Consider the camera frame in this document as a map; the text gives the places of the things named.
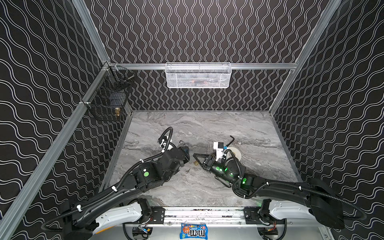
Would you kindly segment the blue padlock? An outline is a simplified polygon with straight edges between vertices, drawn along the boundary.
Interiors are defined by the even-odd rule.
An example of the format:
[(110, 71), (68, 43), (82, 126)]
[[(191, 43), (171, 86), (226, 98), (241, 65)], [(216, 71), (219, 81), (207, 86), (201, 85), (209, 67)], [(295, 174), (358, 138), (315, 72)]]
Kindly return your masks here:
[(189, 152), (189, 147), (186, 145), (186, 143), (183, 140), (179, 141), (179, 148), (183, 150), (185, 153)]

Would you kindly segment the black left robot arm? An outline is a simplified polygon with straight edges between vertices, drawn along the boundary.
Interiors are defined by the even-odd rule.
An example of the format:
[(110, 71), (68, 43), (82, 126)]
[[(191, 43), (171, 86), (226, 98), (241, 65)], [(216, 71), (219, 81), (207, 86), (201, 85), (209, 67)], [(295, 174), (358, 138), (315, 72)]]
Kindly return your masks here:
[(162, 148), (159, 154), (135, 163), (118, 183), (95, 196), (65, 203), (62, 214), (44, 222), (41, 229), (61, 233), (66, 240), (88, 240), (122, 223), (148, 223), (152, 209), (138, 196), (162, 186), (190, 160), (189, 147), (176, 147), (172, 135), (173, 128), (167, 128), (158, 139)]

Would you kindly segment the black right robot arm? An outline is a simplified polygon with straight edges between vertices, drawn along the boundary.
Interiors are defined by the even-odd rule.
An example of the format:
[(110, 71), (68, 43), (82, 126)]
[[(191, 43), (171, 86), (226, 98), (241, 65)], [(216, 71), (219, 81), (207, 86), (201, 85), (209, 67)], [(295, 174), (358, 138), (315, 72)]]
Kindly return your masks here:
[(270, 224), (275, 220), (317, 220), (332, 229), (344, 229), (346, 220), (364, 220), (367, 214), (358, 206), (339, 197), (320, 179), (290, 183), (265, 179), (246, 172), (246, 167), (225, 150), (226, 160), (216, 161), (214, 153), (193, 157), (207, 172), (215, 175), (225, 187), (242, 199), (262, 198), (257, 209), (257, 221)]

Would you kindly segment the black hex key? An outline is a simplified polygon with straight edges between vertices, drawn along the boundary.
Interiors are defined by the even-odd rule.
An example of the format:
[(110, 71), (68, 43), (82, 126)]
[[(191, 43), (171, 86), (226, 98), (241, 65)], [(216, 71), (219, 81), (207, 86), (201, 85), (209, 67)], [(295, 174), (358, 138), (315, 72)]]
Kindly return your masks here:
[(226, 144), (225, 147), (229, 147), (235, 141), (235, 138), (232, 135), (230, 135), (230, 138), (231, 138), (230, 142)]

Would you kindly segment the white tape roll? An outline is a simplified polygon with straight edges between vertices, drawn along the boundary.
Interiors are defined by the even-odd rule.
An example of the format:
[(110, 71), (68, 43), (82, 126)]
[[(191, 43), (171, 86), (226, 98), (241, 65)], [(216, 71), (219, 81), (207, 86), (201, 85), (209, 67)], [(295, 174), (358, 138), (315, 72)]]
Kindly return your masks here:
[(242, 158), (241, 151), (235, 147), (229, 147), (229, 151), (227, 152), (227, 162), (230, 158), (236, 158), (240, 162)]

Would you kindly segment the blue candy bag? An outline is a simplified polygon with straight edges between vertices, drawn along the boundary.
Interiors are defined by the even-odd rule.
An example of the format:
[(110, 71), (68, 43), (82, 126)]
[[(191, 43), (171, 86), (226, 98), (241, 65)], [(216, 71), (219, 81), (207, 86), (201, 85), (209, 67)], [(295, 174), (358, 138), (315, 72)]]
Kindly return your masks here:
[(181, 224), (180, 239), (208, 239), (208, 227), (206, 224)]

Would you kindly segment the brass object in basket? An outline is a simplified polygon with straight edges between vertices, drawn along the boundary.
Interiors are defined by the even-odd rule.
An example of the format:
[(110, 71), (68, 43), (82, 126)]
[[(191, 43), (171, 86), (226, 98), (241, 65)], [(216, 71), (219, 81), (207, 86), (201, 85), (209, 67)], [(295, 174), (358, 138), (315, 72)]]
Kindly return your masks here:
[(115, 115), (116, 115), (116, 117), (119, 117), (121, 115), (121, 109), (120, 108), (115, 108)]

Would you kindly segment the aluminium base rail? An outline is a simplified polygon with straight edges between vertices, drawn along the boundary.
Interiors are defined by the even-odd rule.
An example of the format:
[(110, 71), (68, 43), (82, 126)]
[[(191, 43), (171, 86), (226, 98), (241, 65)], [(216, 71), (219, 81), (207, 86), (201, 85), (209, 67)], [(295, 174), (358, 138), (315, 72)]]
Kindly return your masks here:
[(128, 206), (113, 208), (96, 218), (98, 224), (94, 232), (114, 227), (123, 223), (136, 225), (160, 225), (176, 226), (181, 223), (207, 224), (214, 227), (225, 226), (267, 226), (272, 227), (275, 223), (282, 225), (284, 220), (288, 225), (320, 226), (321, 224), (310, 215), (305, 208), (298, 206), (278, 207), (271, 212), (266, 211), (260, 215), (262, 210), (259, 207), (215, 207), (215, 208), (195, 208), (195, 207), (150, 207), (145, 209), (138, 203)]

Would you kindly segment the aluminium corner frame post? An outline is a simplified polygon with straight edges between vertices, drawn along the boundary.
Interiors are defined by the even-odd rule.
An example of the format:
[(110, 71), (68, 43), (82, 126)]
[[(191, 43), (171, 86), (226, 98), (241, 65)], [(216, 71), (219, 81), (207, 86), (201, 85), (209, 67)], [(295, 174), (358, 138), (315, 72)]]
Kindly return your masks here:
[(91, 13), (87, 8), (85, 1), (73, 0), (73, 4), (78, 12), (78, 15), (80, 16), (83, 22), (84, 28), (86, 29), (90, 37), (91, 43), (93, 44), (100, 61), (103, 63), (105, 62), (110, 63), (111, 60), (107, 54), (105, 46), (101, 40), (101, 37), (98, 33), (96, 25), (92, 19)]

